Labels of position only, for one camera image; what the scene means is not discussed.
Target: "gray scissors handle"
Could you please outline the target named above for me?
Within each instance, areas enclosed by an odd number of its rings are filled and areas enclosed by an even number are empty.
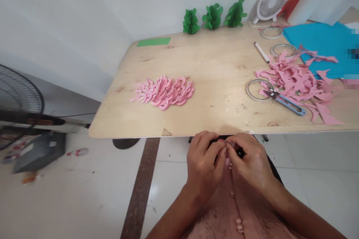
[[[304,116],[307,113],[305,109],[302,109],[301,107],[297,106],[295,103],[293,103],[281,94],[277,95],[275,100],[299,116]]]

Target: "woman's left hand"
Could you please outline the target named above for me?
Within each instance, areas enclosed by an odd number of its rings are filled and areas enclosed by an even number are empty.
[[[184,191],[202,204],[213,195],[223,176],[225,143],[218,140],[208,148],[210,141],[218,137],[208,131],[196,134],[187,154],[188,179]]]

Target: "white marker pen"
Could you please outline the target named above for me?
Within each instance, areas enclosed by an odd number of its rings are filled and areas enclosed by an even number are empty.
[[[258,45],[257,42],[254,42],[254,46],[257,48],[259,53],[262,55],[263,59],[266,61],[266,63],[270,63],[268,56],[264,53],[262,48]]]

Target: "green paper tree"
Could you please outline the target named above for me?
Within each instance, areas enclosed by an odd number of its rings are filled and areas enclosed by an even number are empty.
[[[206,21],[205,29],[216,30],[221,24],[221,14],[223,7],[219,4],[207,7],[207,15],[203,15],[202,21]]]
[[[186,15],[184,15],[183,32],[188,34],[195,34],[199,31],[200,26],[197,24],[198,19],[196,17],[197,9],[186,9]]]
[[[239,0],[237,3],[233,4],[225,18],[224,25],[231,28],[237,27],[238,25],[243,26],[242,18],[247,17],[247,13],[243,13],[243,2],[244,0]]]

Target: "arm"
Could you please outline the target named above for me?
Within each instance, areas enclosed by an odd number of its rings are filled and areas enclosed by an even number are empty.
[[[208,148],[209,142],[216,138],[218,134],[208,131],[193,138],[187,155],[187,183],[146,239],[178,239],[195,221],[202,205],[212,196],[222,179],[225,143],[217,141]]]
[[[328,222],[291,195],[274,177],[264,146],[253,136],[236,134],[226,140],[227,154],[237,171],[272,205],[287,224],[307,239],[346,239]],[[233,144],[246,153],[240,159]]]

